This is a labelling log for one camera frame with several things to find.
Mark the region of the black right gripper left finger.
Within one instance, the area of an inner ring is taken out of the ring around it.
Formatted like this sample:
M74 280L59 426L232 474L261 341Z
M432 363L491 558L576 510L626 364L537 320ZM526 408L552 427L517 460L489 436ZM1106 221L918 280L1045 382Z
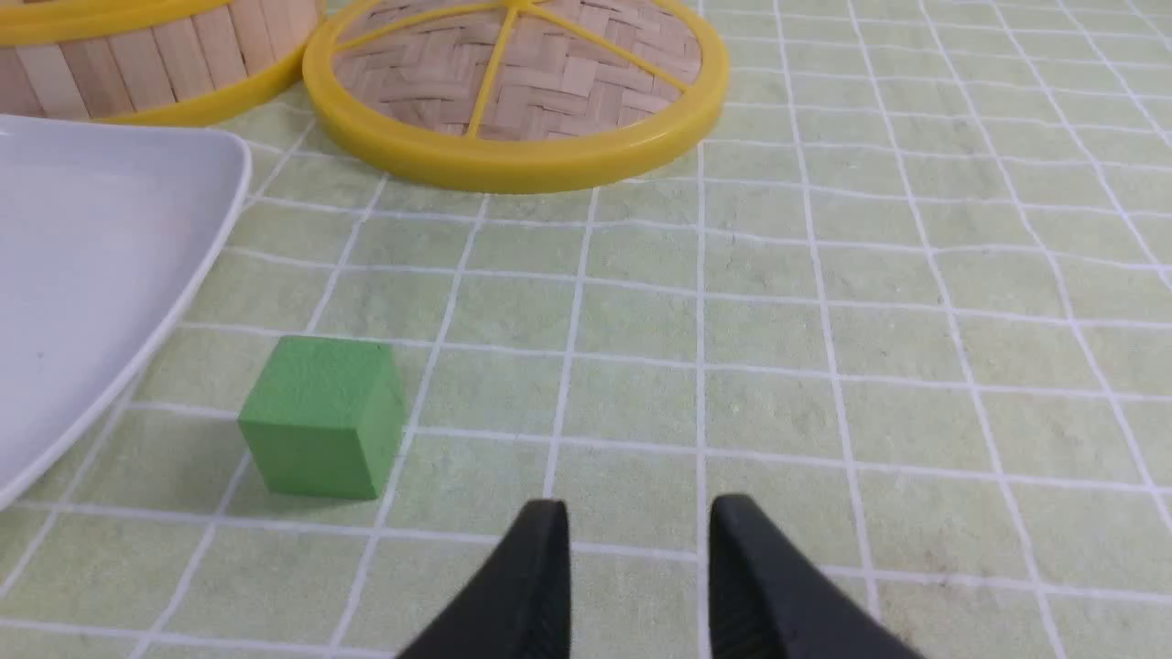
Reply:
M465 587L398 658L568 658L568 507L526 502Z

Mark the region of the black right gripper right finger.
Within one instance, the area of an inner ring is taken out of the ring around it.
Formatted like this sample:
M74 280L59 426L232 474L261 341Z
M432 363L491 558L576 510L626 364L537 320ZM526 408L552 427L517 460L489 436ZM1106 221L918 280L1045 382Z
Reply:
M920 658L837 587L747 492L709 512L714 658Z

